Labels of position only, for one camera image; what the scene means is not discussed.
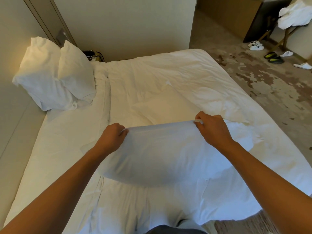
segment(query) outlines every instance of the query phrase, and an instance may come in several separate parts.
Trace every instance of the forearm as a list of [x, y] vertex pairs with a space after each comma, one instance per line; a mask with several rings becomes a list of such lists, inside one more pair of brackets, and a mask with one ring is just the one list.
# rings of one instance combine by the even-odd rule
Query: forearm
[[105, 157], [105, 153], [99, 154], [91, 149], [7, 224], [0, 234], [61, 234], [82, 192]]
[[312, 233], [312, 199], [269, 169], [238, 143], [220, 152], [284, 234]]

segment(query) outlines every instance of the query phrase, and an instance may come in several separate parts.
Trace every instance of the person's right hand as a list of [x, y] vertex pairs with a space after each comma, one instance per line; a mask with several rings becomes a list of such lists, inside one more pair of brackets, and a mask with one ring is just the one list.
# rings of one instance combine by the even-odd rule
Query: person's right hand
[[207, 143], [217, 150], [220, 151], [235, 143], [227, 125], [220, 115], [211, 116], [204, 112], [199, 112], [195, 119], [203, 121], [203, 124], [200, 122], [194, 123]]

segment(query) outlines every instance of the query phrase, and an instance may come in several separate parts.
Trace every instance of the black slipper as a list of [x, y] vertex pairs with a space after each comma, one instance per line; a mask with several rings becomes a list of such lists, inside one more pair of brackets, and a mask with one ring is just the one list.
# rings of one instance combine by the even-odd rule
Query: black slipper
[[278, 55], [275, 52], [269, 52], [267, 55], [264, 56], [264, 58], [267, 60], [276, 58], [276, 57], [278, 57]]
[[273, 64], [283, 64], [285, 62], [280, 56], [269, 59], [268, 61]]

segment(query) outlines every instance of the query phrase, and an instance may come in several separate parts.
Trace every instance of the bed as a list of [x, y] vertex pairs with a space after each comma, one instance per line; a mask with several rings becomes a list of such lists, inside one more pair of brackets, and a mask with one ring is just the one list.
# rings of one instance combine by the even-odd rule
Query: bed
[[[93, 63], [96, 97], [76, 110], [51, 110], [38, 134], [5, 224], [73, 165], [80, 148], [96, 140], [104, 128], [149, 125], [132, 105], [161, 91], [166, 82], [210, 114], [233, 120], [238, 115], [261, 141], [256, 158], [312, 194], [312, 168], [271, 117], [203, 50], [189, 49], [109, 63]], [[96, 172], [63, 233], [145, 233], [182, 218], [198, 224], [240, 220], [261, 210], [233, 167], [211, 179], [145, 187], [124, 184]]]

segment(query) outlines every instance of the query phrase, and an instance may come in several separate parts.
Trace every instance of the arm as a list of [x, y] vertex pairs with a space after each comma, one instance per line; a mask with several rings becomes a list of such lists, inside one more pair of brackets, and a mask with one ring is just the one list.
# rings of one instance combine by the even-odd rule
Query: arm
[[283, 234], [312, 233], [312, 198], [280, 177], [235, 142], [220, 115], [204, 112], [195, 123], [205, 140], [222, 153]]
[[99, 164], [123, 143], [128, 130], [107, 126], [96, 145], [23, 209], [0, 234], [61, 234]]

